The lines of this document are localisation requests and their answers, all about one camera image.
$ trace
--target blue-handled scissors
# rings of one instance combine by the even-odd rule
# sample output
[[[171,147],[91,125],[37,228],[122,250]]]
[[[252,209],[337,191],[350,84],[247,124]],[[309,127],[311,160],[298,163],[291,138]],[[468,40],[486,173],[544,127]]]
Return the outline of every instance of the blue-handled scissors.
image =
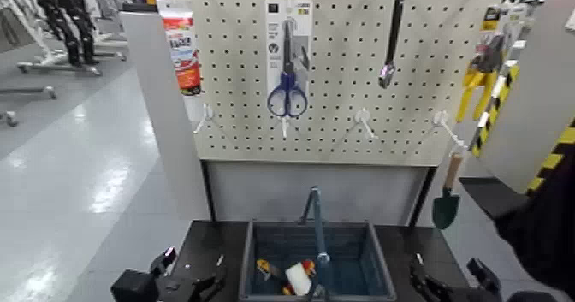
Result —
[[[283,68],[280,85],[268,96],[268,109],[277,116],[297,117],[307,109],[307,97],[299,87],[292,62],[292,35],[289,22],[284,21]]]

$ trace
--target hazard stripe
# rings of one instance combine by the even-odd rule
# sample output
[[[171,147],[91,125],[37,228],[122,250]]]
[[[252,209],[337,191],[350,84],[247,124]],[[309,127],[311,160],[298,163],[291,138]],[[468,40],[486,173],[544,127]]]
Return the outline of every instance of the hazard stripe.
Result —
[[[526,193],[528,196],[532,195],[533,192],[545,183],[545,180],[553,174],[554,169],[559,166],[565,154],[570,151],[573,146],[575,146],[575,118],[573,118],[569,127],[559,136],[555,148],[545,158],[541,169],[529,183]]]
[[[503,84],[503,86],[501,87],[499,95],[492,96],[491,102],[489,103],[490,106],[488,106],[488,108],[485,110],[486,113],[489,115],[488,119],[485,122],[485,125],[479,128],[478,133],[476,133],[475,139],[471,141],[471,152],[475,157],[479,157],[479,155],[481,155],[482,147],[487,142],[489,132],[495,125],[495,121],[497,120],[497,117],[501,112],[501,106],[503,106],[503,104],[507,100],[513,82],[517,78],[518,74],[519,74],[519,66],[518,65],[511,66],[509,68],[509,72],[505,76],[505,84]]]

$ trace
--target trowel handle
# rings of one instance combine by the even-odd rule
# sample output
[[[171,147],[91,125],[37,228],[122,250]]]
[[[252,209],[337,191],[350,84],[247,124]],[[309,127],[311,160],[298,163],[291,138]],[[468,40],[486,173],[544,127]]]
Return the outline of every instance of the trowel handle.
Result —
[[[457,175],[457,170],[459,169],[459,165],[463,160],[463,156],[460,153],[454,152],[451,154],[451,161],[449,162],[448,168],[448,176],[445,177],[445,184],[443,186],[445,188],[453,188],[453,181],[455,180],[455,176]]]

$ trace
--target white display panel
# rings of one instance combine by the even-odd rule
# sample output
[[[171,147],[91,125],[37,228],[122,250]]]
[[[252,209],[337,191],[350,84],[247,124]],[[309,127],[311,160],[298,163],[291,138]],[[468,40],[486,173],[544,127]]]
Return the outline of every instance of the white display panel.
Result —
[[[406,0],[388,89],[377,84],[394,0],[312,0],[310,107],[282,124],[266,106],[265,0],[191,0],[202,87],[214,118],[196,134],[210,160],[435,166],[483,14],[499,0]],[[356,124],[358,110],[379,139]]]

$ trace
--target black hanging item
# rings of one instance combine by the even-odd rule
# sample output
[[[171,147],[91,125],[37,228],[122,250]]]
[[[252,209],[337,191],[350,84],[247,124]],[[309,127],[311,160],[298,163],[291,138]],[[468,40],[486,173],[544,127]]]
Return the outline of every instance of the black hanging item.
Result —
[[[395,0],[394,11],[391,17],[391,29],[389,32],[388,54],[385,57],[385,64],[379,73],[379,86],[387,89],[395,73],[395,50],[397,48],[397,38],[400,35],[401,16],[403,15],[403,0]]]

